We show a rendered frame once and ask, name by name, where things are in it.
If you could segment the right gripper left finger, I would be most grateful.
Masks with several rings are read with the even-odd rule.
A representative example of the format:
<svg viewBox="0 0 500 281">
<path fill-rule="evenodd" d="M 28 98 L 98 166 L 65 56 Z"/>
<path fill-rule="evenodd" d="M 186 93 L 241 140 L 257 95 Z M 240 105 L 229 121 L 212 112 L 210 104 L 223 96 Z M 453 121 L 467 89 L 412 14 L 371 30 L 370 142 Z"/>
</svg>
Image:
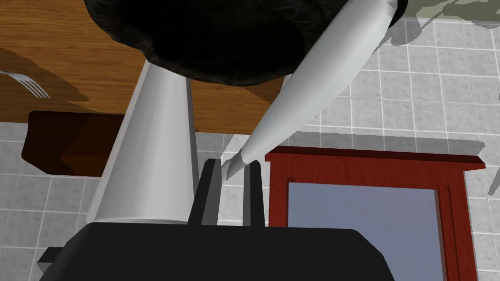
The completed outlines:
<svg viewBox="0 0 500 281">
<path fill-rule="evenodd" d="M 188 225 L 218 223 L 222 173 L 220 159 L 207 159 L 196 189 Z"/>
</svg>

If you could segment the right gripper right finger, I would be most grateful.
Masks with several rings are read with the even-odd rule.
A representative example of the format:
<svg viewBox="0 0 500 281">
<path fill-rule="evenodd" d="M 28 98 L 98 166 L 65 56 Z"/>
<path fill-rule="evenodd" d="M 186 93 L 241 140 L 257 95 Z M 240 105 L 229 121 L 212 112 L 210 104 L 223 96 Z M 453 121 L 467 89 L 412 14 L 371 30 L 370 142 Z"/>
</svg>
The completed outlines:
<svg viewBox="0 0 500 281">
<path fill-rule="evenodd" d="M 261 164 L 253 161 L 244 168 L 243 226 L 265 227 Z"/>
</svg>

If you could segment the grey pointed blade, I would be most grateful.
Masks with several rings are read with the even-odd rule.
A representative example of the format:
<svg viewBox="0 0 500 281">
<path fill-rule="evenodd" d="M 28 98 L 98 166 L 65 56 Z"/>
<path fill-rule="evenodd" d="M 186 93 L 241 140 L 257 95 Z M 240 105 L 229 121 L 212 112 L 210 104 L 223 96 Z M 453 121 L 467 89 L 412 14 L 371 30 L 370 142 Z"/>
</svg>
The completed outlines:
<svg viewBox="0 0 500 281">
<path fill-rule="evenodd" d="M 270 152 L 330 104 L 356 77 L 407 5 L 408 0 L 347 0 L 242 148 L 222 165 L 222 180 Z"/>
</svg>

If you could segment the white tapered cylinder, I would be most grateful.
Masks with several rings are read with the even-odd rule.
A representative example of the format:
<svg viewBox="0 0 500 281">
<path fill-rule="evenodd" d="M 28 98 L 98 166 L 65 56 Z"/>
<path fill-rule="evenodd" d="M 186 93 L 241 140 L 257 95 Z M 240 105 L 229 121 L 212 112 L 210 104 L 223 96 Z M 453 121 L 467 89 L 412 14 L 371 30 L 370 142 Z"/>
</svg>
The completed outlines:
<svg viewBox="0 0 500 281">
<path fill-rule="evenodd" d="M 86 221 L 185 224 L 198 182 L 190 80 L 146 61 Z"/>
</svg>

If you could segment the red framed window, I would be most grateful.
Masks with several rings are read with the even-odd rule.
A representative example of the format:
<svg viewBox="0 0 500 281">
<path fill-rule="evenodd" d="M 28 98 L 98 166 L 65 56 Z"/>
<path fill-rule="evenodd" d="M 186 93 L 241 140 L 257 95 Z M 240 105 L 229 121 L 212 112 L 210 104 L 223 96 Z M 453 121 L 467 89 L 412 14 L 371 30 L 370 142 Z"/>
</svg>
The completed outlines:
<svg viewBox="0 0 500 281">
<path fill-rule="evenodd" d="M 446 281 L 477 281 L 464 172 L 478 156 L 277 146 L 270 167 L 269 226 L 288 226 L 290 182 L 431 189 L 437 193 Z"/>
</svg>

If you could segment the black round object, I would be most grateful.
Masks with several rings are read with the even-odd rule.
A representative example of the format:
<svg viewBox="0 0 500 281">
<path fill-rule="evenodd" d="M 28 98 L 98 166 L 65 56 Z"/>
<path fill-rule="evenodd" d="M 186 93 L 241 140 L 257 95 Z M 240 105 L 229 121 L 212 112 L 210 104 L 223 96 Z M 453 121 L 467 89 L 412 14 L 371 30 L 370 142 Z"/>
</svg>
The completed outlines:
<svg viewBox="0 0 500 281">
<path fill-rule="evenodd" d="M 347 0 L 83 0 L 93 22 L 152 64 L 248 87 L 292 75 Z"/>
</svg>

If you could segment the silver fork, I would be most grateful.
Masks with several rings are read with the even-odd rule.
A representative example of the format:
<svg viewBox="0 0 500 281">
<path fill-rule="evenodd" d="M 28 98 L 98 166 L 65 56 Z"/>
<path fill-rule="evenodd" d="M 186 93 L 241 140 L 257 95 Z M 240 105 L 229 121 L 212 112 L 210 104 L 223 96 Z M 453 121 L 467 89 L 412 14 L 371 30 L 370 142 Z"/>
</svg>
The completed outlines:
<svg viewBox="0 0 500 281">
<path fill-rule="evenodd" d="M 32 78 L 18 73 L 9 73 L 0 71 L 0 74 L 8 75 L 13 78 L 21 85 L 23 85 L 30 93 L 32 93 L 36 98 L 50 99 L 49 95 L 45 90 Z"/>
</svg>

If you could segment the brown wooden table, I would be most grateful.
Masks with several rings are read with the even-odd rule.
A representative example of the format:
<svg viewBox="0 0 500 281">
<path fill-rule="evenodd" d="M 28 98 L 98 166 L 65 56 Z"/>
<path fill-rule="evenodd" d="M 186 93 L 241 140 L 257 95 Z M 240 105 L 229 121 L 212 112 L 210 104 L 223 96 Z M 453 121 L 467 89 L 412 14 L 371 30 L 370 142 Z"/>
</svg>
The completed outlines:
<svg viewBox="0 0 500 281">
<path fill-rule="evenodd" d="M 83 0 L 0 0 L 0 122 L 27 123 L 24 159 L 47 174 L 100 177 L 145 57 L 113 41 Z"/>
</svg>

